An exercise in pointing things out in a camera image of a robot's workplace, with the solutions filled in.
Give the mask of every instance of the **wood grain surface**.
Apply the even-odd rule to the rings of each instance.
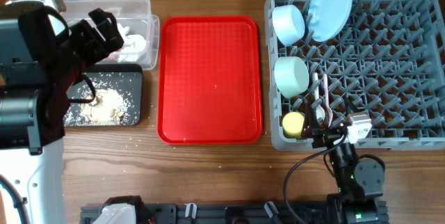
[[[161,23],[180,15],[247,15],[257,23],[264,107],[261,138],[252,145],[238,146],[164,144],[155,131],[159,73],[157,69],[144,72],[143,120],[137,127],[66,129],[63,193],[69,223],[78,223],[81,207],[98,206],[119,195],[176,204],[283,199],[285,175],[309,153],[278,152],[270,141],[264,1],[151,0],[152,12]],[[440,3],[443,8],[445,0]],[[445,221],[445,151],[359,153],[378,155],[387,164],[383,199],[388,201],[391,223]],[[293,200],[323,200],[337,187],[322,159],[316,159],[294,173],[289,188]]]

